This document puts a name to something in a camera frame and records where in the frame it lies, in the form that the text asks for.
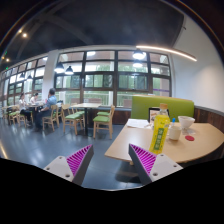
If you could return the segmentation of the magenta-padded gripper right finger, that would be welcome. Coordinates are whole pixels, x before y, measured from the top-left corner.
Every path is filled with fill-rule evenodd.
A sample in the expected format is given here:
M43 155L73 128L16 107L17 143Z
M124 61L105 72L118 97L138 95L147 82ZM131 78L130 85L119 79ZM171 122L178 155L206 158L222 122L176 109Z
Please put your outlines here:
M182 169L179 164L165 154L156 155L133 144L129 145L128 153L143 185L147 185Z

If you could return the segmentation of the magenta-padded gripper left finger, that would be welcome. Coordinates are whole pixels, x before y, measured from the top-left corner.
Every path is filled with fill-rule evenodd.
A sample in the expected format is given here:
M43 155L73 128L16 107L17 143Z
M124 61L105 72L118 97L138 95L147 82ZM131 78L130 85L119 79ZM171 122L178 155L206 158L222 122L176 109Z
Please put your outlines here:
M70 156L56 157L44 170L81 186L93 155L93 145L90 144Z

